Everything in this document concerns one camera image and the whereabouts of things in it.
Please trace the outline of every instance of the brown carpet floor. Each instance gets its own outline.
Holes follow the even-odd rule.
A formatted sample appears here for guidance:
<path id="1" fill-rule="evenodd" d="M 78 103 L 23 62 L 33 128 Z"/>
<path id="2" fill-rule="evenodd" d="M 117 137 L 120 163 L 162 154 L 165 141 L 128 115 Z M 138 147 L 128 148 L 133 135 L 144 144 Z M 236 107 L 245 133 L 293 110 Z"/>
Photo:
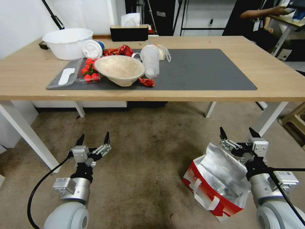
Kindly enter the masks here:
<path id="1" fill-rule="evenodd" d="M 230 139 L 243 141 L 248 127 L 262 113 L 255 103 L 217 103 L 211 118 L 203 117 L 208 103 L 170 102 L 162 108 L 133 108 L 128 112 L 42 112 L 32 127 L 60 162 L 85 133 L 85 144 L 97 147 L 110 132 L 112 151 L 94 168 L 89 202 L 89 228 L 258 228 L 251 194 L 243 211 L 220 223 L 194 199 L 181 178 L 191 161 L 219 143 L 219 127 Z M 288 113 L 297 104 L 284 110 Z M 270 142 L 267 159 L 275 167 L 304 167 L 305 152 L 275 122 L 264 137 Z M 37 190 L 32 214 L 42 228 L 61 204 L 52 189 L 58 177 L 74 173 L 70 159 L 58 174 Z M 0 228 L 31 228 L 26 216 L 29 195 L 49 169 L 22 139 L 0 155 Z M 305 174 L 291 200 L 305 211 Z"/>

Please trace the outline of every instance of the gray desk mat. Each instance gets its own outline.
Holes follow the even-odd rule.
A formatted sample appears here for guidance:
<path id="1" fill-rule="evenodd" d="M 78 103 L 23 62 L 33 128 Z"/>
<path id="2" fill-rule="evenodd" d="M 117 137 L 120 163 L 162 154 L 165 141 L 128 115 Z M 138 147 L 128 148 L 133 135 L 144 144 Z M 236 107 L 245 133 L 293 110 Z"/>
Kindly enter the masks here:
<path id="1" fill-rule="evenodd" d="M 135 82 L 120 87 L 103 77 L 98 83 L 50 88 L 51 90 L 257 90 L 257 87 L 220 49 L 170 49 L 172 60 L 160 61 L 155 87 Z"/>

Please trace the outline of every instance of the black box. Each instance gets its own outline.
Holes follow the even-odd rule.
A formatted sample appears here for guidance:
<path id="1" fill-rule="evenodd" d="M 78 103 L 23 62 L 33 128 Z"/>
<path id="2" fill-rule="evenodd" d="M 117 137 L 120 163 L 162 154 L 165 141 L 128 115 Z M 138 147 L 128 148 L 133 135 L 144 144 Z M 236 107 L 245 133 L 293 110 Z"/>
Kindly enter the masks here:
<path id="1" fill-rule="evenodd" d="M 148 40 L 148 26 L 122 27 L 112 25 L 110 27 L 112 41 L 146 41 Z"/>

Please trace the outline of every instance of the paper bag handle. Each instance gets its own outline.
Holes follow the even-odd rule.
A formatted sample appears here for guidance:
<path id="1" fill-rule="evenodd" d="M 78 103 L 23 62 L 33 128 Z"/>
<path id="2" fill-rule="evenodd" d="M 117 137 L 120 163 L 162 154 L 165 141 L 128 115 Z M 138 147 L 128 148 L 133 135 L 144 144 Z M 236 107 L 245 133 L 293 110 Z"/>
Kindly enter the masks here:
<path id="1" fill-rule="evenodd" d="M 193 188 L 193 191 L 194 191 L 194 198 L 207 210 L 209 211 L 212 211 L 212 210 L 215 210 L 215 208 L 217 207 L 217 205 L 219 204 L 219 198 L 217 196 L 214 196 L 214 199 L 213 201 L 211 201 L 210 204 L 208 204 L 206 201 L 204 201 L 198 194 L 197 194 L 197 190 L 199 188 L 201 184 L 201 180 L 200 179 L 197 179 L 195 184 L 194 184 L 194 188 Z"/>

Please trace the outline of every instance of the red candy wrapper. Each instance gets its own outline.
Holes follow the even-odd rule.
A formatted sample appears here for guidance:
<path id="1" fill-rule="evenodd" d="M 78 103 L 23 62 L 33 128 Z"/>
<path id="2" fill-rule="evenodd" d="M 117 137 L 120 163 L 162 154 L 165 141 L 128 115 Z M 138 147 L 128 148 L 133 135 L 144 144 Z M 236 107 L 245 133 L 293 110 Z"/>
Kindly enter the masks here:
<path id="1" fill-rule="evenodd" d="M 133 55 L 133 51 L 127 45 L 123 45 L 122 47 L 120 47 L 118 49 L 110 48 L 110 49 L 103 51 L 103 56 L 112 56 L 112 55 L 124 55 L 124 56 L 131 57 Z"/>
<path id="2" fill-rule="evenodd" d="M 119 55 L 119 49 L 107 49 L 103 51 L 103 56 Z"/>
<path id="3" fill-rule="evenodd" d="M 133 55 L 132 49 L 127 45 L 123 45 L 122 47 L 120 47 L 119 53 L 120 55 L 130 56 L 130 57 Z"/>
<path id="4" fill-rule="evenodd" d="M 140 84 L 147 86 L 147 87 L 154 87 L 156 85 L 156 83 L 153 79 L 138 78 L 138 81 L 140 82 Z"/>

